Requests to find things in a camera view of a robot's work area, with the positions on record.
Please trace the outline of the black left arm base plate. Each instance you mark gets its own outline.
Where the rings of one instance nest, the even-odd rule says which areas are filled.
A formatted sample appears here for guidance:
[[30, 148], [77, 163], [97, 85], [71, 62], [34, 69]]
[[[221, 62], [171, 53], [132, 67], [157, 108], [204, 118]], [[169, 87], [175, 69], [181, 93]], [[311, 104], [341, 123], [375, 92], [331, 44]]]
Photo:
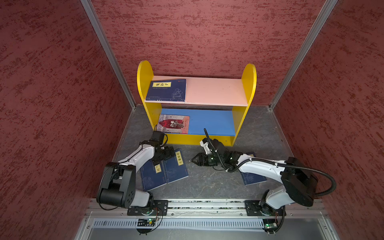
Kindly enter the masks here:
[[145, 207], [130, 206], [127, 210], [128, 216], [166, 216], [168, 211], [168, 200], [154, 200], [150, 199]]

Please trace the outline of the red Hamlet picture book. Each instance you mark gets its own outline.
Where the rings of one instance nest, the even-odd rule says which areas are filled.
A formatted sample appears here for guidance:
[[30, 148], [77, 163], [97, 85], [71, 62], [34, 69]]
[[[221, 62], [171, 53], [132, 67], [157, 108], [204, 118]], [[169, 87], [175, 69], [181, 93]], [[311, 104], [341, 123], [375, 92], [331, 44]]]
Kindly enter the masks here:
[[188, 134], [189, 116], [161, 114], [156, 129], [163, 133]]

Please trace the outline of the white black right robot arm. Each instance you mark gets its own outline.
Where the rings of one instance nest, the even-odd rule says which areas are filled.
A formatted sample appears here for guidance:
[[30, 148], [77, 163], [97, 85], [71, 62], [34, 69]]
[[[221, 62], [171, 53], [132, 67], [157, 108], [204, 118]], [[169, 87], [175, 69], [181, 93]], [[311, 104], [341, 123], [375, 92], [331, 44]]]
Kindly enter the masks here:
[[200, 145], [204, 152], [198, 153], [191, 160], [200, 167], [221, 166], [227, 173], [240, 171], [260, 175], [281, 184], [263, 194], [258, 203], [258, 209], [263, 214], [267, 215], [292, 203], [313, 206], [318, 179], [298, 159], [289, 157], [286, 161], [277, 161], [257, 158], [246, 153], [229, 151], [216, 139], [205, 138]]

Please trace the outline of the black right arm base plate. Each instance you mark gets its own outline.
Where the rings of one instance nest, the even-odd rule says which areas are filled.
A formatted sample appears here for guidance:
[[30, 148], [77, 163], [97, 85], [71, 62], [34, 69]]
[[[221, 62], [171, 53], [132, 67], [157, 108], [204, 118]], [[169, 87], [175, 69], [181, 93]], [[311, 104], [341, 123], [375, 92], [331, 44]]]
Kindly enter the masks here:
[[275, 210], [263, 201], [246, 200], [245, 209], [247, 216], [282, 217], [286, 215], [282, 207]]

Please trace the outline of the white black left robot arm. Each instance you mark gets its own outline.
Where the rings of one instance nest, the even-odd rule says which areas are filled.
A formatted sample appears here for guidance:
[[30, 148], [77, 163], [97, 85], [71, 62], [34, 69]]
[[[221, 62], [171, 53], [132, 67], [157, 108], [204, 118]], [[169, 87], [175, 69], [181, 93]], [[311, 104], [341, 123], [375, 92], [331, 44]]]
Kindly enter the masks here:
[[163, 161], [176, 156], [172, 147], [167, 147], [168, 136], [159, 131], [153, 131], [152, 137], [142, 141], [139, 147], [128, 157], [109, 162], [103, 171], [102, 180], [97, 193], [97, 203], [103, 210], [104, 205], [117, 208], [139, 208], [145, 215], [150, 214], [156, 207], [153, 194], [136, 189], [136, 174], [146, 164], [152, 164], [156, 170]]

